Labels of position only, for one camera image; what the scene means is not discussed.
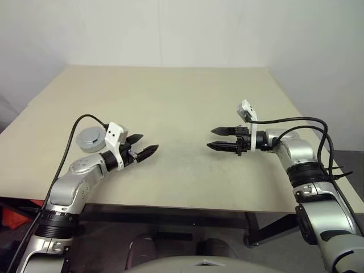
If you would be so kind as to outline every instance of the table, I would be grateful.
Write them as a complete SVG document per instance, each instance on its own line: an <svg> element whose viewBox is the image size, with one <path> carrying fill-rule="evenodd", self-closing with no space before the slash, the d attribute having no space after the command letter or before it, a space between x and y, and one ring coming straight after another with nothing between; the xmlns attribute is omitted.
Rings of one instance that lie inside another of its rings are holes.
<svg viewBox="0 0 364 273"><path fill-rule="evenodd" d="M0 135L0 196L43 199L75 119L89 113L125 125L130 134L144 134L133 145L136 151L160 145L148 160L99 185L89 202L293 213L292 187L276 155L257 151L237 157L206 146L214 140L234 140L210 130L244 125L235 110L242 99L254 106L260 120L300 115L263 68L70 66ZM77 132L94 125L85 119ZM314 132L299 134L317 149ZM63 173L82 156L86 154L73 141ZM328 161L326 150L322 160ZM364 213L348 180L341 178L338 185L354 211Z"/></svg>

